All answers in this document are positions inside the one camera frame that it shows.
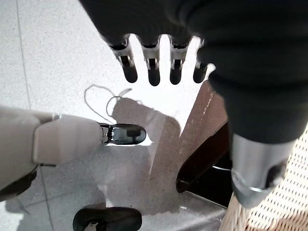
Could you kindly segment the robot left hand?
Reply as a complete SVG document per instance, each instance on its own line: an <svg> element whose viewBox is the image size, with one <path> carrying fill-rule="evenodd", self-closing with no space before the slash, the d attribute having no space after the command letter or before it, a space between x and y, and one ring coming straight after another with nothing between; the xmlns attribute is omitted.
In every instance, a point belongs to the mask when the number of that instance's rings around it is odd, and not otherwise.
<svg viewBox="0 0 308 231"><path fill-rule="evenodd" d="M128 38L138 38L152 86L160 83L159 41L170 41L170 82L192 37L199 37L193 79L208 64L232 131L232 187L253 208L278 185L283 164L308 123L308 3L305 0L83 0L81 5L120 62L137 71Z"/></svg>

